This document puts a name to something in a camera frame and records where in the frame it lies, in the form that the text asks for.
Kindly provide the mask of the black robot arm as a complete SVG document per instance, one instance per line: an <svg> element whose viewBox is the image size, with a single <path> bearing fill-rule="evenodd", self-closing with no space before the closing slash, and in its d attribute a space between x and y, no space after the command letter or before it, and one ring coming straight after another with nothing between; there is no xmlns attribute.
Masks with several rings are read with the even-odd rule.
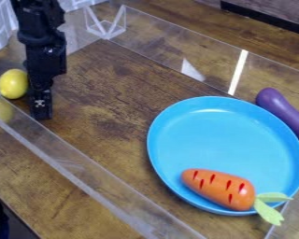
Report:
<svg viewBox="0 0 299 239"><path fill-rule="evenodd" d="M18 41L25 45L29 91L28 106L36 120L52 118L53 78L66 71L65 11L57 0L10 0L18 21Z"/></svg>

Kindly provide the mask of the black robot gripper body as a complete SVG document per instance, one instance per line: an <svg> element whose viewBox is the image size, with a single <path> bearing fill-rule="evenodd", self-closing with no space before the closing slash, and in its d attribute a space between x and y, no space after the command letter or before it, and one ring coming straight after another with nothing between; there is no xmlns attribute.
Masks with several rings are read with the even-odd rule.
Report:
<svg viewBox="0 0 299 239"><path fill-rule="evenodd" d="M17 37L26 48L25 67L30 88L45 91L52 86L52 79L66 70L65 33L53 29L37 36L20 31Z"/></svg>

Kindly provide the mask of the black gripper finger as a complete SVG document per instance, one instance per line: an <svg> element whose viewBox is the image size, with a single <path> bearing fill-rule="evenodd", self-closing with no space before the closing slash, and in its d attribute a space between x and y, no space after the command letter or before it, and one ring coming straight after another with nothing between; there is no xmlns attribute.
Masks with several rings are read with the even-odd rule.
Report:
<svg viewBox="0 0 299 239"><path fill-rule="evenodd" d="M36 120L49 120L52 118L50 90L29 93L29 113Z"/></svg>

